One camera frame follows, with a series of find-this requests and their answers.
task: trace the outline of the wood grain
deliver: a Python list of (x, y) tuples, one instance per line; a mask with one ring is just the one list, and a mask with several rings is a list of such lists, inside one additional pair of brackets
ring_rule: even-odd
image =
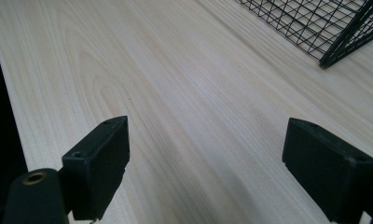
[(327, 70), (236, 1), (0, 0), (29, 169), (128, 115), (101, 223), (328, 223), (281, 161), (289, 117), (373, 156), (373, 42)]

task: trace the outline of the black wire basket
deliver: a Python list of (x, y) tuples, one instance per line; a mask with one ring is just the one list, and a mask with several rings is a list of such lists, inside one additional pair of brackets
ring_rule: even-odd
[(373, 40), (373, 0), (239, 0), (327, 68)]

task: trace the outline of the table surface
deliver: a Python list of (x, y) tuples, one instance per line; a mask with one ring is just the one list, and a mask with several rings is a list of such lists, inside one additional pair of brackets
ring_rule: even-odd
[(127, 115), (101, 223), (328, 223), (282, 163), (290, 117), (373, 157), (373, 42), (323, 70), (237, 1), (0, 0), (30, 170)]

